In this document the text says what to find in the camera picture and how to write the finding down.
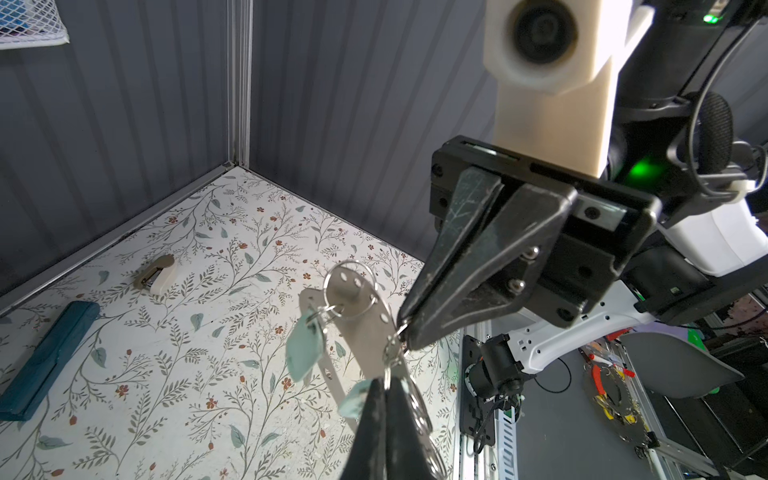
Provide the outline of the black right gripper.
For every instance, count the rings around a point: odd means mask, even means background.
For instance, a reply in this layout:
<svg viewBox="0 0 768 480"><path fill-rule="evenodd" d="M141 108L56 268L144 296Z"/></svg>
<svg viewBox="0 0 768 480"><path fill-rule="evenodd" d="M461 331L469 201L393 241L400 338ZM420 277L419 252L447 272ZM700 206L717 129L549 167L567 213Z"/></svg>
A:
<svg viewBox="0 0 768 480"><path fill-rule="evenodd" d="M651 194L461 136L434 153L433 173L441 228L398 313L411 350L524 308L572 326L661 209Z"/></svg>

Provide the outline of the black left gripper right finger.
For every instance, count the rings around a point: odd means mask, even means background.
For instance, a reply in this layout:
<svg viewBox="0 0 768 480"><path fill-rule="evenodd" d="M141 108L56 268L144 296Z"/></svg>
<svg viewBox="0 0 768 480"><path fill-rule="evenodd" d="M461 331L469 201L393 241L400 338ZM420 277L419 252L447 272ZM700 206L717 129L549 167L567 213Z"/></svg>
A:
<svg viewBox="0 0 768 480"><path fill-rule="evenodd" d="M434 479L425 447L402 381L393 377L386 390L386 478L390 480Z"/></svg>

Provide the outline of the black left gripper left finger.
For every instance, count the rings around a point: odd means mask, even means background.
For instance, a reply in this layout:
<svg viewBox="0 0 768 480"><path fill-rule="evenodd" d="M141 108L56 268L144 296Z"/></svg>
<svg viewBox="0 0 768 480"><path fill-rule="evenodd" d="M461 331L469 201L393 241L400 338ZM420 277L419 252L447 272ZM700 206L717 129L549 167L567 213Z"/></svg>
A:
<svg viewBox="0 0 768 480"><path fill-rule="evenodd" d="M381 379L372 381L341 480L385 478L386 393Z"/></svg>

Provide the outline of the silver metal carabiner key holder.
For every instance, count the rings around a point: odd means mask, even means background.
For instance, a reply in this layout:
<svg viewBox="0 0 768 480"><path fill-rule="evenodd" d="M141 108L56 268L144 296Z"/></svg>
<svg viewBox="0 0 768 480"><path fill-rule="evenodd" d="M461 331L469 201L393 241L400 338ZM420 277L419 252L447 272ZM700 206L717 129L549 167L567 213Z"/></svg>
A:
<svg viewBox="0 0 768 480"><path fill-rule="evenodd" d="M322 314L325 334L325 351L304 379L318 371L337 407L352 388L342 387L330 359L328 331L335 329L358 363L362 380L381 379L385 393L393 377L402 381L434 479L446 478L445 464L431 438L433 426L427 407L406 365L406 327L397 323L373 271L357 260L339 262L329 269L321 288L307 288L300 293L299 307L300 317L308 310ZM355 439L361 417L344 419Z"/></svg>

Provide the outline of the key with mint green cover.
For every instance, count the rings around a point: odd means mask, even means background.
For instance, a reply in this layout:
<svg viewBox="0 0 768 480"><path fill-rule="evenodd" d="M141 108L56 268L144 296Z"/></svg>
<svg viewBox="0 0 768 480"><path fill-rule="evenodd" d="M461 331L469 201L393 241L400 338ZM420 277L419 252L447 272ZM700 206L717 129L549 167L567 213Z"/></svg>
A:
<svg viewBox="0 0 768 480"><path fill-rule="evenodd" d="M322 314L308 310L297 320L286 341L286 367L291 380L304 379L324 351Z"/></svg>

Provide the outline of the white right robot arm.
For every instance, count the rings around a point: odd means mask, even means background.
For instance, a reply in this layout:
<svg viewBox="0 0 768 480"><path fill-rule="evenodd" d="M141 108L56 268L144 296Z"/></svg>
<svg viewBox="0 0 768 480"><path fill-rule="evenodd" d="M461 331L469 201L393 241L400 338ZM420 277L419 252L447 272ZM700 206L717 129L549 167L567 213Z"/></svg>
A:
<svg viewBox="0 0 768 480"><path fill-rule="evenodd" d="M763 1L490 1L494 136L432 157L436 243L398 314L405 346L521 313L480 346L469 392L514 405L561 355L693 322L767 278L747 197L763 146L713 91Z"/></svg>

